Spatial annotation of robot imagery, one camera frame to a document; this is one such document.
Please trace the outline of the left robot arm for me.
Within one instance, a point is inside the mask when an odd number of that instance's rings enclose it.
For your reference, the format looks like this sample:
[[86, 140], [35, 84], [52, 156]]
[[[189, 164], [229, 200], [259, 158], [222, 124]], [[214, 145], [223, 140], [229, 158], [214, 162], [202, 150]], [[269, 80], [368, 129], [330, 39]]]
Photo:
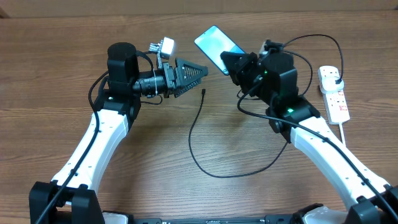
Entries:
[[[102, 211], [97, 198], [103, 174], [119, 143], [127, 136], [141, 108], [141, 97], [179, 97], [201, 83], [205, 66], [176, 58], [168, 63], [174, 41], [152, 43], [149, 52], [118, 42], [108, 48], [107, 71], [89, 89], [93, 114], [85, 135], [64, 167], [50, 182], [36, 182], [29, 193], [31, 223], [133, 223], [132, 215]], [[157, 66], [139, 70], [138, 59]]]

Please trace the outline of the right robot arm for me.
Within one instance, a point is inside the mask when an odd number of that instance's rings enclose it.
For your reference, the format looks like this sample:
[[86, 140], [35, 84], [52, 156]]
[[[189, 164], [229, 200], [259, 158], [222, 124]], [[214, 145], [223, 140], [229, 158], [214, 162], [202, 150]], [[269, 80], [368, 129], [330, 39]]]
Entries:
[[269, 107], [262, 118], [302, 151], [338, 192], [342, 223], [397, 223], [397, 188], [367, 168], [333, 134], [320, 112], [298, 94], [293, 57], [285, 52], [221, 53], [235, 85]]

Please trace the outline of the Samsung Galaxy smartphone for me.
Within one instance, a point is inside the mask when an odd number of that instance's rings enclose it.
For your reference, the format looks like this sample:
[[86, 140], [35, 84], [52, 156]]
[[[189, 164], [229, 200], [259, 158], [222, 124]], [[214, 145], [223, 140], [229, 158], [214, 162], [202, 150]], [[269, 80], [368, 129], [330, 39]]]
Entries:
[[211, 26], [199, 35], [194, 43], [224, 75], [229, 75], [229, 73], [221, 59], [221, 54], [223, 52], [245, 53], [216, 25]]

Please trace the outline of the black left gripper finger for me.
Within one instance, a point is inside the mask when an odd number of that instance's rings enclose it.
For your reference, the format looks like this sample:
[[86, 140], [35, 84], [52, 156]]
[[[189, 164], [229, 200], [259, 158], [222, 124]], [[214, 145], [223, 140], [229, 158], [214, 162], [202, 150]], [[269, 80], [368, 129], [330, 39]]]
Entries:
[[208, 67], [189, 62], [182, 58], [175, 59], [175, 73], [180, 87], [186, 87], [208, 75]]
[[192, 83], [189, 83], [188, 85], [184, 86], [182, 89], [176, 90], [174, 92], [174, 97], [178, 98], [181, 95], [183, 95], [184, 93], [186, 93], [187, 91], [191, 90], [192, 88], [198, 86], [201, 83], [201, 79], [198, 79]]

